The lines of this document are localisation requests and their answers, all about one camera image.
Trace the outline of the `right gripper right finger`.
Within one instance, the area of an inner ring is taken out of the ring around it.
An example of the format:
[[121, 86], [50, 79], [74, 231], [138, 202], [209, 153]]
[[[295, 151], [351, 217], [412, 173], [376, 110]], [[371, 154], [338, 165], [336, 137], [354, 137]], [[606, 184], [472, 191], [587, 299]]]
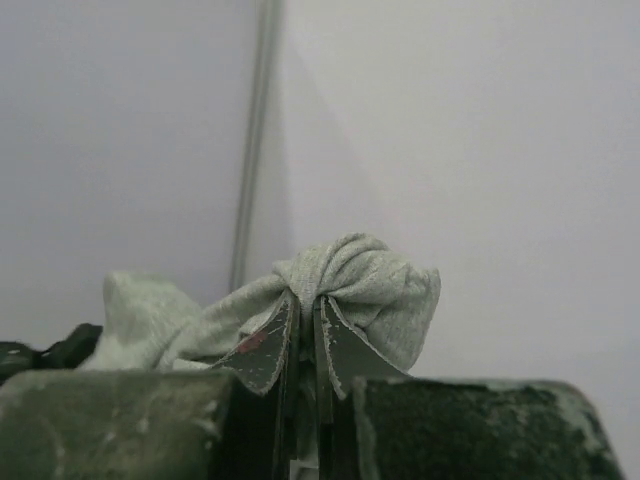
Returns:
[[597, 411], [570, 384], [409, 376], [325, 296], [313, 325], [323, 479], [624, 475]]

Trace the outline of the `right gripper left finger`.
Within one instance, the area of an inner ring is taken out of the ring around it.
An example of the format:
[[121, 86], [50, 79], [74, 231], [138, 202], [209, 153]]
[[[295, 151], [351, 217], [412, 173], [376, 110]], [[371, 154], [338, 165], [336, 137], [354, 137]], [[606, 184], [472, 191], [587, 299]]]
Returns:
[[285, 479], [299, 304], [218, 362], [168, 372], [29, 371], [1, 390], [5, 479]]

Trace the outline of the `grey t-shirt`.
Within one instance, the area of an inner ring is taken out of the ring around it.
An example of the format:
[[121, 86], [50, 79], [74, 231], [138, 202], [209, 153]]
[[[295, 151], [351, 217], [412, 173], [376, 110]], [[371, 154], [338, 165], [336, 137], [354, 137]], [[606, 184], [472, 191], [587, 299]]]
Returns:
[[229, 352], [270, 317], [285, 290], [305, 320], [323, 295], [384, 357], [407, 371], [417, 361], [441, 291], [438, 270], [413, 265], [381, 240], [347, 234], [274, 264], [203, 308], [155, 274], [113, 272], [103, 284], [105, 324], [84, 370], [191, 369]]

